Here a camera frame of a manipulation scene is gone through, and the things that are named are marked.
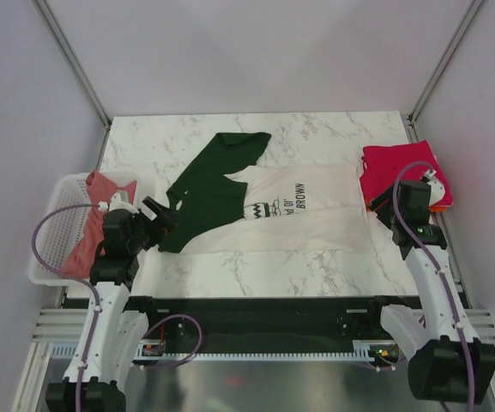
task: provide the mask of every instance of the t-shirt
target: t-shirt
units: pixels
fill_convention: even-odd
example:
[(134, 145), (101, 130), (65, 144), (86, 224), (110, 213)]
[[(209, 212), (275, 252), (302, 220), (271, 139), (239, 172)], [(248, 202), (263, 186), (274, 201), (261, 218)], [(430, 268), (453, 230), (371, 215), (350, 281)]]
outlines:
[(192, 238), (243, 218), (246, 183), (227, 179), (257, 163), (268, 133), (217, 133), (167, 191), (169, 208), (180, 204), (177, 226), (160, 243), (160, 251), (179, 253)]
[(362, 204), (354, 165), (249, 166), (226, 176), (236, 182), (247, 183), (244, 200), (246, 219)]
[(247, 183), (245, 219), (200, 234), (182, 253), (373, 252), (356, 166), (247, 167), (227, 177)]

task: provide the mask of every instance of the green t-shirt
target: green t-shirt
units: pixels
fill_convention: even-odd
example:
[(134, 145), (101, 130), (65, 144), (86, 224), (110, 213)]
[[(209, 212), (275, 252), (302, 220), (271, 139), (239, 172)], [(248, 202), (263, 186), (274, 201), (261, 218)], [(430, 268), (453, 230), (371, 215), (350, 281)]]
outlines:
[(255, 165), (268, 146), (268, 133), (217, 133), (167, 191), (178, 225), (160, 243), (160, 251), (179, 253), (198, 234), (244, 217), (247, 184), (225, 174)]

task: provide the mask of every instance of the white t-shirt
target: white t-shirt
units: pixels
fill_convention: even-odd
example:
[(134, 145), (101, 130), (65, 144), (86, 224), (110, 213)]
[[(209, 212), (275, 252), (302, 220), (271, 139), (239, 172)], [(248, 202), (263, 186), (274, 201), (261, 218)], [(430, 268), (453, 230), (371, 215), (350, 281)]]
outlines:
[(251, 166), (227, 177), (247, 183), (245, 219), (196, 236), (182, 253), (372, 252), (356, 166)]
[(362, 204), (356, 166), (353, 165), (249, 166), (226, 176), (247, 183), (245, 219)]

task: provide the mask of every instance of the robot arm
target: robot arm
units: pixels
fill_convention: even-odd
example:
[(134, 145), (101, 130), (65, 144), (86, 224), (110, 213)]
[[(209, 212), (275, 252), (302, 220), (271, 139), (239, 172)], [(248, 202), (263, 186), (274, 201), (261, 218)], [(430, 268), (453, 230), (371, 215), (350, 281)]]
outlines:
[[(470, 324), (453, 283), (444, 234), (440, 227), (429, 223), (432, 194), (437, 189), (439, 193), (439, 185), (430, 179), (426, 175), (421, 182), (400, 182), (398, 206), (403, 220), (436, 259), (440, 271), (396, 218), (392, 188), (369, 205), (400, 247), (417, 285), (426, 321), (423, 327), (410, 308), (390, 305), (381, 311), (381, 325), (409, 360), (408, 380), (414, 397), (464, 403), (469, 391), (468, 373), (474, 370), (474, 402), (481, 403), (495, 371), (495, 347), (481, 343)], [(463, 355), (460, 330), (468, 344), (471, 366)]]
[[(178, 212), (150, 197), (142, 202), (156, 214), (155, 219), (150, 220), (135, 209), (121, 191), (112, 197), (110, 204), (100, 204), (101, 209), (108, 210), (102, 225), (104, 241), (97, 248), (89, 274), (100, 305), (91, 296), (80, 341), (63, 382), (49, 384), (45, 400), (51, 412), (75, 410), (80, 369), (83, 370), (79, 382), (82, 410), (125, 410), (124, 385), (138, 343), (148, 330), (146, 313), (124, 310), (139, 268), (136, 256), (142, 249), (160, 243), (178, 222)], [(94, 318), (96, 329), (92, 333)], [(87, 359), (82, 360), (85, 347), (88, 347)]]

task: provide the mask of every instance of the white wall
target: white wall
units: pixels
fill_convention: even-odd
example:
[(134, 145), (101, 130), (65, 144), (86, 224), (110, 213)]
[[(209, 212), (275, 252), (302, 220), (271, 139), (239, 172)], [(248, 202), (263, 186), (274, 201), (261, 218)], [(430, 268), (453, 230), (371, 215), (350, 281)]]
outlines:
[(0, 1), (0, 411), (51, 301), (27, 279), (34, 225), (60, 177), (94, 166), (103, 135), (33, 5)]
[(419, 123), (450, 180), (447, 212), (470, 296), (495, 318), (495, 0), (487, 2)]
[(410, 112), (470, 0), (48, 0), (111, 116)]

